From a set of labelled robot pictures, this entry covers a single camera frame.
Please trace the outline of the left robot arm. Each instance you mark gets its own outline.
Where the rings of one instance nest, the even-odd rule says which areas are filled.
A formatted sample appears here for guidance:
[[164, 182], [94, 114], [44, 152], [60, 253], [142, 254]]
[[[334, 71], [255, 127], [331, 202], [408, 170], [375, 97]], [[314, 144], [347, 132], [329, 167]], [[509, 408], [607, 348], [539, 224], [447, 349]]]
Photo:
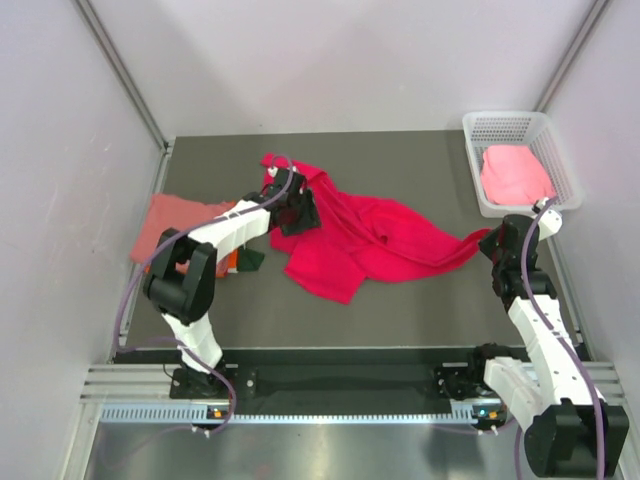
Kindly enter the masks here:
[[285, 236], [321, 225], [306, 177], [295, 167], [270, 167], [259, 192], [187, 234], [170, 228], [160, 237], [143, 293], [171, 328], [180, 366], [171, 374], [173, 399], [222, 396], [227, 374], [209, 309], [220, 261], [254, 239], [278, 229]]

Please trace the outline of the magenta t shirt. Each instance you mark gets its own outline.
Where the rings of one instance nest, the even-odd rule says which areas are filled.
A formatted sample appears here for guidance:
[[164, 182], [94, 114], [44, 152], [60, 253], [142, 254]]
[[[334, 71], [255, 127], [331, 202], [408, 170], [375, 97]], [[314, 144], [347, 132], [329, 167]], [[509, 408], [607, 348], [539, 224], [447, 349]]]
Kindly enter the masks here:
[[402, 283], [454, 271], [478, 252], [490, 230], [459, 239], [396, 200], [338, 190], [328, 173], [299, 161], [321, 225], [302, 234], [270, 233], [273, 249], [289, 260], [284, 272], [308, 292], [351, 302], [362, 283]]

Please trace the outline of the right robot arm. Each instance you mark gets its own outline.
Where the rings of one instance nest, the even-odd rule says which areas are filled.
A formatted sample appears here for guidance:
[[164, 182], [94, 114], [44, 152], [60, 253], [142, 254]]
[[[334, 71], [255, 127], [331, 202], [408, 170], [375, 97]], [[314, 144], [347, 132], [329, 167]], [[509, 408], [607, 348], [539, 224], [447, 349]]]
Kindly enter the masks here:
[[519, 332], [532, 365], [508, 348], [474, 351], [469, 388], [502, 400], [520, 428], [531, 471], [539, 478], [608, 479], [629, 431], [623, 407], [595, 386], [566, 331], [556, 289], [536, 265], [540, 240], [559, 231], [555, 211], [509, 214], [479, 243], [492, 263], [492, 287]]

